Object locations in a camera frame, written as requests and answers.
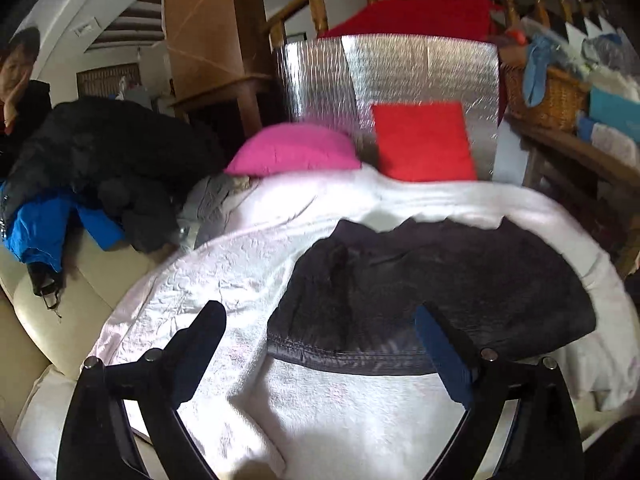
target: woman's hand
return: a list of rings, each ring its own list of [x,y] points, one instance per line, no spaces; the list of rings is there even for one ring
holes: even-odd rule
[[[33,68],[28,69],[20,82],[11,90],[11,93],[7,96],[6,101],[4,102],[4,125],[10,126],[18,117],[17,104],[22,99],[24,95],[24,91],[27,89],[29,85],[29,79],[31,78],[31,72]]]

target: woman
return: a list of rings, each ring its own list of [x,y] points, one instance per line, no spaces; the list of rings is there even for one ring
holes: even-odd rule
[[[30,80],[39,53],[40,33],[35,27],[18,32],[0,51],[0,179],[51,111],[49,85]]]

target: white towel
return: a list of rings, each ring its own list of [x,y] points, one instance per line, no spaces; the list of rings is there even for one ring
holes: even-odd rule
[[[572,394],[597,390],[603,407],[613,408],[635,390],[635,309],[608,256],[545,196],[489,182],[402,184],[364,167],[265,179],[230,222],[265,215],[260,227],[217,238],[137,285],[93,352],[107,364],[136,360],[164,347],[208,300],[225,305],[226,333],[194,398],[179,409],[220,475],[257,460],[295,480],[422,478],[463,413],[435,374],[348,376],[265,358],[266,322],[295,261],[340,218],[389,230],[411,216],[482,228],[508,216],[563,254],[593,301],[596,331],[555,352]],[[127,409],[132,426],[144,431],[135,403]],[[511,415],[504,414],[479,478],[491,475]]]

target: folded clothing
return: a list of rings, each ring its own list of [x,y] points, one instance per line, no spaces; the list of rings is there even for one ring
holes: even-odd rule
[[[234,184],[232,176],[220,173],[206,176],[193,187],[177,217],[180,229],[174,240],[176,244],[188,250],[197,249],[224,232],[221,207]]]
[[[628,135],[612,126],[595,123],[591,132],[591,143],[626,166],[640,171],[640,149]]]
[[[508,360],[596,327],[571,266],[507,219],[495,230],[409,219],[385,233],[340,220],[296,262],[268,321],[268,353],[327,372],[434,373],[414,329],[415,309],[429,302]]]
[[[631,100],[629,95],[621,96],[614,90],[594,84],[589,98],[589,116],[640,142],[640,100]]]

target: blue box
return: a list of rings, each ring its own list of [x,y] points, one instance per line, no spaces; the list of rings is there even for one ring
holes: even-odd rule
[[[635,142],[640,142],[640,103],[593,87],[589,116],[599,123],[613,126]]]

